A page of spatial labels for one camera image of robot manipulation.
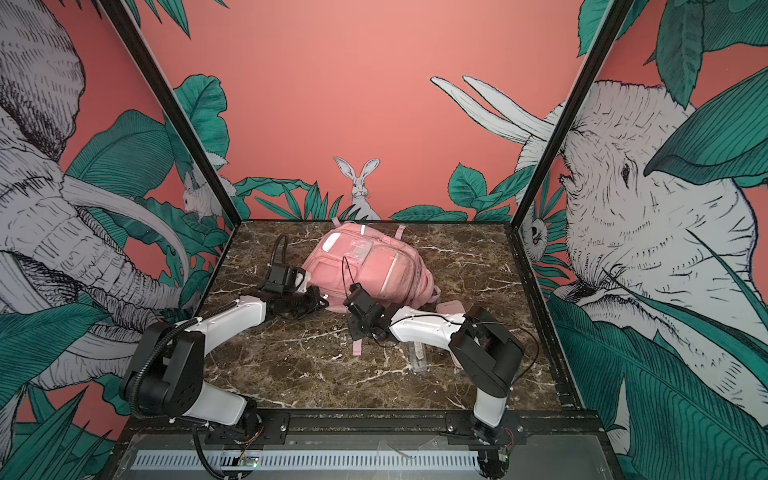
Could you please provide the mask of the pink student backpack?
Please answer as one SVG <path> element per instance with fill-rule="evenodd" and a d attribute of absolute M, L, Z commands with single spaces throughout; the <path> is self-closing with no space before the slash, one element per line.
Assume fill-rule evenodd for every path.
<path fill-rule="evenodd" d="M 402 240 L 403 225 L 388 236 L 353 221 L 332 222 L 334 228 L 302 264 L 308 283 L 319 288 L 330 311 L 347 311 L 343 302 L 355 283 L 385 306 L 401 303 L 418 309 L 439 299 L 441 290 L 432 272 L 417 250 Z"/>

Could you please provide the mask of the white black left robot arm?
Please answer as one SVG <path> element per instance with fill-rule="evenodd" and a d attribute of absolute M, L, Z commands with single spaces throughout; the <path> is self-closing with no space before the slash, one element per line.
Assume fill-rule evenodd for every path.
<path fill-rule="evenodd" d="M 207 318 L 149 327 L 122 379 L 119 395 L 138 419 L 181 419 L 221 429 L 234 443 L 261 434 L 256 403 L 205 381 L 205 357 L 273 317 L 301 319 L 329 306 L 315 286 L 303 293 L 243 295 Z"/>

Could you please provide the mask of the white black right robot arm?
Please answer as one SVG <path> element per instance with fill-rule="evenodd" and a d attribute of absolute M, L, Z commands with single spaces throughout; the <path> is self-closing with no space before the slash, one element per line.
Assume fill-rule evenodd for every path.
<path fill-rule="evenodd" d="M 362 300 L 347 301 L 345 307 L 351 313 L 348 328 L 355 340 L 423 343 L 449 351 L 477 388 L 473 435 L 486 445 L 497 442 L 525 348 L 486 309 L 474 306 L 461 314 L 440 314 Z"/>

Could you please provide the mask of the clear plastic small case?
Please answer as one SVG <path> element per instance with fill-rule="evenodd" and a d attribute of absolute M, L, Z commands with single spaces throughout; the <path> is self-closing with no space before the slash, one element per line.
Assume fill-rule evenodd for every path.
<path fill-rule="evenodd" d="M 415 373 L 426 372 L 429 368 L 425 346 L 421 342 L 410 342 L 410 362 Z"/>

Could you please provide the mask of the pink pencil case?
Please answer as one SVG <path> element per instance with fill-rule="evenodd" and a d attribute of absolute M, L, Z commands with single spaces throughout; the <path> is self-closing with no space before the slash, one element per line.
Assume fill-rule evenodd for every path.
<path fill-rule="evenodd" d="M 440 335 L 444 339 L 445 349 L 449 351 L 454 366 L 457 369 L 462 369 L 459 360 L 450 350 L 449 343 L 451 336 L 464 322 L 465 308 L 460 301 L 452 300 L 439 303 L 436 306 L 436 313 L 443 318 L 440 326 Z"/>

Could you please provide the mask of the black front mounting rail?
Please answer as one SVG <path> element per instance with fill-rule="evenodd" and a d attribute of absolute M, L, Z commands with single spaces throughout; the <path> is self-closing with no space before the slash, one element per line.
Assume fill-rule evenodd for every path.
<path fill-rule="evenodd" d="M 373 409 L 262 409 L 256 437 L 234 432 L 232 427 L 203 427 L 206 445 L 233 447 L 287 446 L 302 438 L 329 436 L 372 440 L 427 437 L 471 449 L 525 445 L 544 437 L 586 436 L 599 445 L 609 444 L 597 415 L 583 410 L 508 410 L 501 424 L 485 440 L 474 431 L 468 410 L 373 410 Z"/>

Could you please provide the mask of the black left corner frame post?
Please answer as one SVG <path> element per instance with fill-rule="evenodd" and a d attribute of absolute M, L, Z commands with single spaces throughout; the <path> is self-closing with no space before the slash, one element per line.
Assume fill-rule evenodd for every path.
<path fill-rule="evenodd" d="M 201 140 L 143 39 L 130 10 L 122 1 L 118 0 L 101 0 L 99 4 L 179 135 L 182 144 L 201 170 L 214 196 L 222 205 L 226 218 L 235 228 L 239 227 L 242 220 L 230 195 L 226 193 L 217 171 L 209 162 Z"/>

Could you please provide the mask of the black corner frame post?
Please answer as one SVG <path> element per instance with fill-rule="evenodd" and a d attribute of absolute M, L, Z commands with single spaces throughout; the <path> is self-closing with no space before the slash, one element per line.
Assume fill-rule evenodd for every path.
<path fill-rule="evenodd" d="M 209 162 L 201 140 L 143 39 L 130 10 L 122 1 L 118 0 L 101 0 L 99 4 L 179 135 L 182 144 L 201 170 L 214 196 L 222 205 L 226 218 L 235 228 L 239 227 L 242 220 L 230 195 L 226 193 L 217 171 Z"/>
<path fill-rule="evenodd" d="M 607 12 L 600 24 L 600 28 L 595 36 L 594 42 L 590 47 L 586 60 L 584 61 L 576 82 L 568 96 L 558 122 L 542 157 L 534 170 L 531 181 L 526 189 L 525 195 L 520 202 L 517 212 L 511 221 L 513 230 L 518 230 L 522 226 L 524 217 L 528 213 L 537 191 L 547 177 L 552 163 L 558 156 L 560 148 L 563 146 L 565 137 L 574 119 L 583 106 L 601 67 L 607 57 L 616 37 L 632 7 L 631 0 L 611 1 Z"/>

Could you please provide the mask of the black right corner frame post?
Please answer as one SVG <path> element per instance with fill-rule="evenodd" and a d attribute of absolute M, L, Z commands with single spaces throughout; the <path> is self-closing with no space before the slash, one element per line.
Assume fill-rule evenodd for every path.
<path fill-rule="evenodd" d="M 583 106 L 601 67 L 607 57 L 616 37 L 632 7 L 631 0 L 611 1 L 607 12 L 600 24 L 600 28 L 595 36 L 594 42 L 590 47 L 586 60 L 584 61 L 576 82 L 568 96 L 558 122 L 542 157 L 534 170 L 531 181 L 526 189 L 525 195 L 520 202 L 517 212 L 511 221 L 513 230 L 518 230 L 522 226 L 524 217 L 528 213 L 537 191 L 547 177 L 552 163 L 558 156 L 560 148 L 563 146 L 565 137 L 574 119 Z"/>

